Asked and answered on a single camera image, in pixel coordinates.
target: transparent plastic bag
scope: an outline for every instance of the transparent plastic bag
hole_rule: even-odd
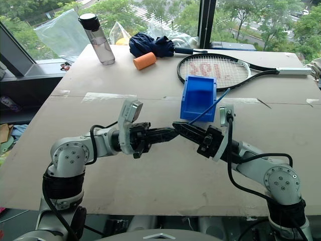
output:
[[[88,37],[71,9],[34,29],[38,38],[59,57],[75,61],[87,44]]]
[[[191,37],[185,33],[179,33],[172,30],[166,25],[162,25],[156,19],[152,18],[149,21],[147,34],[152,38],[166,36],[172,40],[176,47],[196,49],[199,47],[199,37]]]
[[[116,45],[128,45],[130,37],[131,35],[117,21],[109,33],[110,43]]]

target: folded umbrella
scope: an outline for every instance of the folded umbrella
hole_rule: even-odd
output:
[[[197,51],[194,49],[176,48],[172,40],[168,37],[157,37],[156,40],[143,33],[137,33],[129,39],[130,52],[135,57],[140,57],[149,52],[153,52],[158,57],[172,57],[175,53],[193,54],[193,52],[207,53],[207,51]]]

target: window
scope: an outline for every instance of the window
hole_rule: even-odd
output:
[[[132,36],[147,32],[151,18],[196,37],[199,8],[200,0],[0,0],[0,21],[33,59],[44,60],[61,55],[46,46],[34,29],[67,10],[97,14],[107,37],[116,21]],[[56,44],[64,45],[59,39]]]
[[[252,44],[258,51],[321,57],[321,3],[300,0],[218,0],[211,41]]]

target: blue plastic bin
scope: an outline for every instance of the blue plastic bin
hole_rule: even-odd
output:
[[[187,76],[181,103],[181,119],[195,119],[216,100],[216,78]],[[213,122],[215,107],[198,119]]]

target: clear plastic bottle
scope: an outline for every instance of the clear plastic bottle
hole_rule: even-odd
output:
[[[84,27],[89,41],[92,44],[100,62],[104,65],[115,63],[115,56],[107,42],[97,15],[83,14],[78,18],[78,21]]]

